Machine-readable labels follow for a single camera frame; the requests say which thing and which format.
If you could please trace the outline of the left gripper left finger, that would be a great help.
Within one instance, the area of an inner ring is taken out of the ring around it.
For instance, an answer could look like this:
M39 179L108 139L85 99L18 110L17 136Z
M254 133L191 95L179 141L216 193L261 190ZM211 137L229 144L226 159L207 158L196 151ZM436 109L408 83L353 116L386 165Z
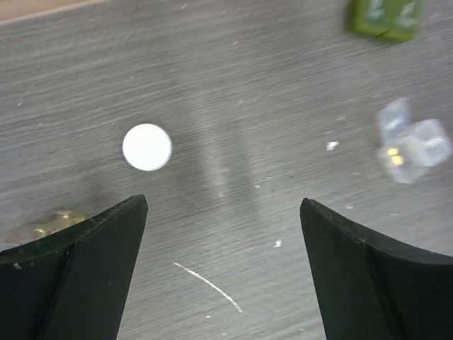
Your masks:
M144 228L133 195L98 215L1 252L2 339L116 339Z

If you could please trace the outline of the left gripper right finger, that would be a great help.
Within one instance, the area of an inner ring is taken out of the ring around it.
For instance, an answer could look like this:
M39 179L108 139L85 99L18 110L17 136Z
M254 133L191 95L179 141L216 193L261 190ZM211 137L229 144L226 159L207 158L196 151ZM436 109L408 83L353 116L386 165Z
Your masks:
M452 257L305 198L302 233L327 339L451 339Z

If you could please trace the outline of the clear pill box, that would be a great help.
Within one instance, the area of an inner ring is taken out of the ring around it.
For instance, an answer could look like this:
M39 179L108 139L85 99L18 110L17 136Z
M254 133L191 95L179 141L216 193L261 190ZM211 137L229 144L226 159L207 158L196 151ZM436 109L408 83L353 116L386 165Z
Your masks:
M380 144L379 160L384 170L397 183L412 184L452 155L452 141L438 119L411 122L406 97L398 98L377 114ZM388 149L397 148L403 157L401 166L394 166Z

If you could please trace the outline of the white bottle cap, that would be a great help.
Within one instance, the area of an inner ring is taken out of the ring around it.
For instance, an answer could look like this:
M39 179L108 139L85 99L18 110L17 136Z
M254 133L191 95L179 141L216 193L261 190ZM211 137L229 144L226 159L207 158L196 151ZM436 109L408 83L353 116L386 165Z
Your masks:
M122 141L122 154L127 163L140 171L156 171L171 158L173 143L158 125L139 124L132 127Z

